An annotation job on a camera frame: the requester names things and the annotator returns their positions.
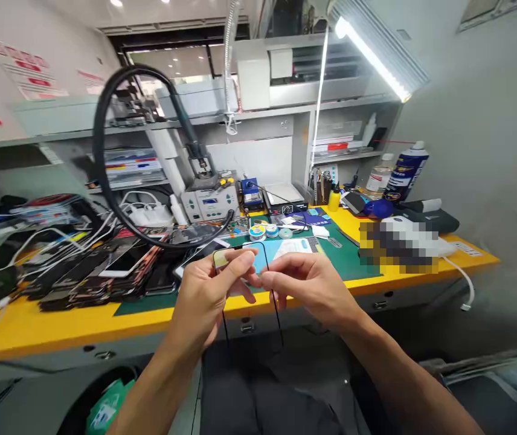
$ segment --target drawer handle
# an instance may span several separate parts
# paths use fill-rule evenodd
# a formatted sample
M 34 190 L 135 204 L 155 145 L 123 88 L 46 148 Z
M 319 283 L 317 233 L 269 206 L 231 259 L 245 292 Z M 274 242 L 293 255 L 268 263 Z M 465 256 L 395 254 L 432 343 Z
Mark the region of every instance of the drawer handle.
M 381 310 L 385 307 L 387 307 L 387 301 L 376 302 L 375 304 L 373 304 L 374 310 Z
M 98 352 L 95 354 L 95 357 L 97 359 L 101 359 L 102 361 L 107 361 L 115 357 L 115 352 L 112 352 L 111 350 L 108 350 L 107 352 Z
M 243 334 L 250 334 L 251 332 L 254 331 L 254 323 L 249 322 L 249 323 L 245 323 L 243 325 L 240 325 L 240 331 Z

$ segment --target plastic bottle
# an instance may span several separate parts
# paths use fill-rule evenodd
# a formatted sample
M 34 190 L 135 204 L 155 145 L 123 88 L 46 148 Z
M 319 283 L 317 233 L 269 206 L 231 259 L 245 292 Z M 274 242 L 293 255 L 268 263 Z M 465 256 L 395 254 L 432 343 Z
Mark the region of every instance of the plastic bottle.
M 423 141 L 418 141 L 399 155 L 384 191 L 385 199 L 398 203 L 408 197 L 429 157 L 424 146 Z
M 329 203 L 328 203 L 328 210 L 329 211 L 337 211 L 339 210 L 339 201 L 341 200 L 341 189 L 339 188 L 339 185 L 336 184 L 335 188 L 329 194 Z
M 380 199 L 382 197 L 393 171 L 392 160 L 393 154 L 385 153 L 381 156 L 381 163 L 371 170 L 367 186 L 365 186 L 365 194 L 370 198 Z
M 170 195 L 170 209 L 178 225 L 188 225 L 188 219 L 182 205 L 178 202 L 176 195 Z
M 375 130 L 377 129 L 376 119 L 377 114 L 374 112 L 369 118 L 369 122 L 365 126 L 365 129 L 363 130 L 363 137 L 361 138 L 362 146 L 370 146 L 369 142 L 371 142 L 371 139 L 375 134 Z

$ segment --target solder wire spool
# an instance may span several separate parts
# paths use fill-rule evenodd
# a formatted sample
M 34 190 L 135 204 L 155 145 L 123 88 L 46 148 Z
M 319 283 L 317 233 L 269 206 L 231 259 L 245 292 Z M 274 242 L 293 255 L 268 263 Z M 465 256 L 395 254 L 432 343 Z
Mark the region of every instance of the solder wire spool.
M 253 225 L 248 230 L 248 235 L 253 242 L 261 242 L 266 239 L 266 229 L 262 225 Z
M 278 227 L 275 224 L 269 224 L 266 226 L 266 236 L 273 239 L 278 236 Z

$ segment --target spray can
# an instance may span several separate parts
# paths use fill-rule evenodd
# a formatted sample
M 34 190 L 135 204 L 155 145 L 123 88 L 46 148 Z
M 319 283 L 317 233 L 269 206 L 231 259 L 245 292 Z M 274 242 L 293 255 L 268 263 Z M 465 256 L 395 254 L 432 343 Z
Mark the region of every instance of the spray can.
M 418 141 L 399 155 L 384 191 L 385 199 L 398 203 L 408 197 L 429 157 L 424 147 L 425 143 Z

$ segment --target wall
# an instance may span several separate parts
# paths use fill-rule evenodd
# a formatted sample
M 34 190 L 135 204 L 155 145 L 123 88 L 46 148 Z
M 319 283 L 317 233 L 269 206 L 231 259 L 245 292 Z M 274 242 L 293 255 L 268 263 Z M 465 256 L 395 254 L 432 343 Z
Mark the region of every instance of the wall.
M 409 32 L 432 78 L 393 134 L 424 140 L 431 153 L 411 199 L 441 197 L 459 235 L 503 261 L 477 277 L 472 311 L 454 303 L 433 319 L 436 340 L 458 357 L 517 347 L 517 11 L 456 34 L 466 0 L 370 3 Z
M 42 56 L 70 95 L 86 95 L 77 70 L 105 79 L 119 66 L 109 41 L 43 0 L 0 0 L 0 41 Z M 8 105 L 25 99 L 0 66 L 0 140 L 24 137 Z

